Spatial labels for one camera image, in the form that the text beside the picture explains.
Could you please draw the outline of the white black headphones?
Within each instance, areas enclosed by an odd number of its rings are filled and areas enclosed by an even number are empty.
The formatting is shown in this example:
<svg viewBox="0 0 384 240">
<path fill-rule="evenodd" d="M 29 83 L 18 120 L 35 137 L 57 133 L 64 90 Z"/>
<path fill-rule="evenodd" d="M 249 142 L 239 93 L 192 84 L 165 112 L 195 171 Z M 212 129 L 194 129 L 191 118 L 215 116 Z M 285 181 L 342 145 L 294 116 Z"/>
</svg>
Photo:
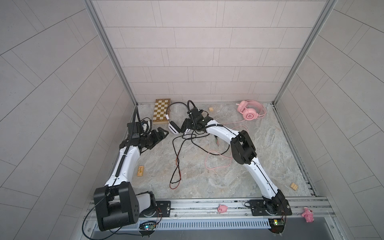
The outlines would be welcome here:
<svg viewBox="0 0 384 240">
<path fill-rule="evenodd" d="M 169 104 L 166 109 L 166 119 L 168 120 L 168 128 L 173 134 L 186 134 L 190 131 L 190 129 L 187 127 L 187 119 L 185 119 L 181 128 L 174 121 L 170 120 L 170 107 L 176 104 L 182 104 L 186 107 L 186 109 L 188 108 L 187 105 L 182 102 L 175 102 Z"/>
</svg>

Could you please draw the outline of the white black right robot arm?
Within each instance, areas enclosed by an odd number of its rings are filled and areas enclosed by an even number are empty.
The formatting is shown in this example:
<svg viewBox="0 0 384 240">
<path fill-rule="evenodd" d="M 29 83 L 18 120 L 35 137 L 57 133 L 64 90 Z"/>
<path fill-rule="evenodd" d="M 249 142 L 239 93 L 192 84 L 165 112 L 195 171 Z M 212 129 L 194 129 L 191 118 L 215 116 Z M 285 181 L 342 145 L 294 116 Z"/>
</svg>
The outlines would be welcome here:
<svg viewBox="0 0 384 240">
<path fill-rule="evenodd" d="M 230 145 L 233 159 L 243 165 L 251 174 L 261 190 L 266 213 L 271 216 L 291 215 L 288 201 L 280 189 L 272 182 L 262 167 L 254 146 L 247 131 L 235 131 L 222 124 L 209 115 L 203 116 L 203 110 L 196 107 L 188 110 L 192 121 L 192 130 L 214 135 Z"/>
</svg>

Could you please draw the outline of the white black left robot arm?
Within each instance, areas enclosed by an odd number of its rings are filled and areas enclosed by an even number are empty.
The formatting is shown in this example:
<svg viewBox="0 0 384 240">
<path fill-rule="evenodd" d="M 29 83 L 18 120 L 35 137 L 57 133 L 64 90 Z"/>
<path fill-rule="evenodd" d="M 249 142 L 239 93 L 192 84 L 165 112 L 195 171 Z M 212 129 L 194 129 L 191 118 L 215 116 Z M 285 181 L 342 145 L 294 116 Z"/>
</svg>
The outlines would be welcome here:
<svg viewBox="0 0 384 240">
<path fill-rule="evenodd" d="M 107 231 L 137 223 L 139 217 L 153 217 L 156 199 L 151 191 L 136 194 L 131 181 L 143 149 L 151 150 L 168 136 L 159 127 L 148 135 L 129 134 L 120 144 L 119 159 L 110 179 L 94 192 L 99 230 Z"/>
</svg>

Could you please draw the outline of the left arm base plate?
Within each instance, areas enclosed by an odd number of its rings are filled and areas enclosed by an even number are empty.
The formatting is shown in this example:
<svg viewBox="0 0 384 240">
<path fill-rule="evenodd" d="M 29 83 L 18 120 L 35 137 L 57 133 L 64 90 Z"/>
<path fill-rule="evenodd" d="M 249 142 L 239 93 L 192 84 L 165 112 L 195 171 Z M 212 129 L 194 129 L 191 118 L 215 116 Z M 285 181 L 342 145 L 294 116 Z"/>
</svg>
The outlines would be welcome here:
<svg viewBox="0 0 384 240">
<path fill-rule="evenodd" d="M 154 209 L 145 210 L 140 213 L 140 218 L 169 217 L 171 212 L 171 201 L 156 201 Z"/>
</svg>

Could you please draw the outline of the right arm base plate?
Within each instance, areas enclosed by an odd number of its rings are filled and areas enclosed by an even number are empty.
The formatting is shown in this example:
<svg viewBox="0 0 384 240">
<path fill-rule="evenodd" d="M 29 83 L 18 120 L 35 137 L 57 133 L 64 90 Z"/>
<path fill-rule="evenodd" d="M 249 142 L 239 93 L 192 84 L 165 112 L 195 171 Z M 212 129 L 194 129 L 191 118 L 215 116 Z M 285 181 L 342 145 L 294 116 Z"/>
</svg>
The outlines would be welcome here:
<svg viewBox="0 0 384 240">
<path fill-rule="evenodd" d="M 253 216 L 291 216 L 292 210 L 289 202 L 284 199 L 281 201 L 272 200 L 249 200 L 244 206 L 251 209 Z"/>
</svg>

